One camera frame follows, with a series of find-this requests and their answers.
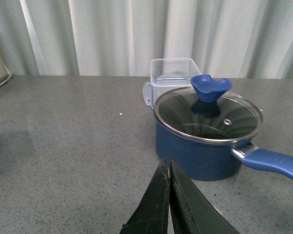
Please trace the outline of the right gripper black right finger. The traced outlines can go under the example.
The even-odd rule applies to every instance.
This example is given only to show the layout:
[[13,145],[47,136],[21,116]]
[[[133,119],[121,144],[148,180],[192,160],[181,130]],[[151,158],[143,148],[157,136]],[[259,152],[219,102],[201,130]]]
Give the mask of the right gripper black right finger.
[[170,211],[176,234],[239,233],[206,199],[182,167],[170,163]]

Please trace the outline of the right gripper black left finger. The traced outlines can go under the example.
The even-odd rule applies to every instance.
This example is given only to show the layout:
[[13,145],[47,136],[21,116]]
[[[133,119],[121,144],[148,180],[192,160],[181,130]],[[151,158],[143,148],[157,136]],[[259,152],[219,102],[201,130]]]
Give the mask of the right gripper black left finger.
[[162,159],[122,234],[166,234],[168,227],[170,178],[166,160]]

